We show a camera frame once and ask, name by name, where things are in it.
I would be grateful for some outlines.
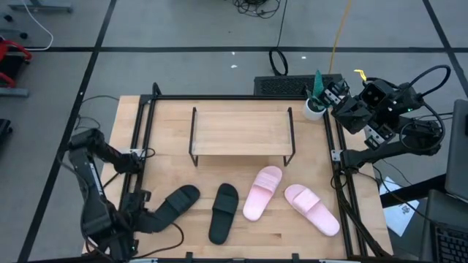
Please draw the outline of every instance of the pink slipper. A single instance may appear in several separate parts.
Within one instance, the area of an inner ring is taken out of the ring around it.
[[[257,221],[262,216],[281,178],[282,171],[278,167],[269,166],[258,172],[243,209],[247,219]]]
[[[323,234],[331,237],[338,233],[338,221],[310,189],[302,185],[291,185],[284,191],[284,196],[301,215],[311,221]]]

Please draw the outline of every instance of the computer keyboard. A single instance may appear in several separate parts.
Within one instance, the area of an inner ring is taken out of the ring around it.
[[[431,225],[432,251],[440,263],[468,263],[468,230]]]

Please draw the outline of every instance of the black keyboard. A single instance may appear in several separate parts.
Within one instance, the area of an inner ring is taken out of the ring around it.
[[[323,75],[323,85],[342,79],[340,74]],[[254,80],[255,95],[296,95],[305,96],[305,87],[314,87],[315,75],[256,77]]]
[[[468,263],[468,230],[431,225],[432,251],[439,263]]]

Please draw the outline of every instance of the black floor stripe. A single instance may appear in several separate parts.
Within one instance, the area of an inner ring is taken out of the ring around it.
[[[83,101],[83,96],[88,88],[89,80],[91,79],[91,75],[93,73],[94,65],[96,64],[97,57],[99,55],[99,47],[102,46],[102,42],[104,41],[105,32],[109,26],[110,18],[112,17],[112,13],[114,7],[116,6],[116,0],[111,0],[109,3],[109,7],[107,9],[104,21],[102,22],[101,29],[99,30],[99,35],[96,40],[96,44],[93,49],[93,53],[88,62],[88,66],[86,67],[86,71],[83,76],[83,80],[80,84],[80,89],[77,93],[75,103],[73,104],[72,112],[70,113],[70,117],[67,121],[67,126],[65,127],[64,135],[61,138],[60,145],[57,149],[57,155],[59,158],[63,158],[64,149],[67,147],[67,143],[70,139],[72,134],[73,125],[75,124],[75,119],[78,116],[78,112],[80,111],[81,102]],[[49,176],[47,181],[45,182],[44,190],[42,191],[42,195],[39,200],[39,204],[37,205],[36,212],[34,213],[34,217],[32,219],[31,225],[29,226],[28,234],[26,235],[26,239],[24,241],[23,247],[21,248],[20,255],[18,257],[18,262],[27,262],[29,256],[31,255],[31,250],[34,245],[34,241],[36,240],[37,233],[39,231],[42,219],[44,218],[44,213],[47,208],[47,204],[50,199],[50,195],[52,194],[53,186],[55,185],[57,175],[59,174],[60,164],[54,159],[52,167],[49,171]]]
[[[458,59],[455,56],[454,49],[452,49],[452,47],[450,46],[448,38],[445,35],[445,32],[442,29],[439,19],[437,19],[436,13],[434,9],[432,8],[429,0],[423,0],[423,3],[427,9],[427,13],[429,14],[429,17],[432,20],[432,23],[434,24],[437,34],[439,35],[440,41],[444,45],[444,48],[447,50],[448,58],[450,59],[450,62],[452,63],[453,70],[455,71],[455,74],[458,77],[458,80],[460,81],[461,87],[465,90],[465,94],[468,96],[468,81],[463,72],[463,69],[460,66],[460,63],[458,62]]]
[[[272,47],[102,47],[100,52],[268,52]],[[331,52],[332,47],[280,47],[283,52]],[[443,53],[443,47],[337,47],[337,53]]]
[[[196,53],[196,52],[268,52],[272,47],[101,47],[106,53]],[[331,52],[332,47],[280,47],[283,52]],[[43,52],[93,52],[94,47],[51,47]],[[337,47],[337,53],[444,53],[445,47]],[[468,53],[468,47],[453,48],[453,52]]]

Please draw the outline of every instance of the slide sandal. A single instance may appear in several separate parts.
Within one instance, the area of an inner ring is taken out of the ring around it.
[[[258,172],[243,209],[247,219],[257,221],[262,216],[281,178],[282,171],[278,167],[269,166]]]
[[[229,230],[233,225],[238,203],[239,195],[234,186],[223,183],[218,189],[213,204],[213,215],[208,234],[212,243],[221,245],[226,241]]]
[[[331,237],[338,233],[338,221],[309,188],[302,185],[291,185],[284,191],[284,196],[301,215],[305,216],[323,234]]]
[[[177,217],[185,213],[200,198],[200,191],[195,186],[182,186],[166,197],[162,205],[154,211],[153,217],[158,219],[154,232],[161,232]]]

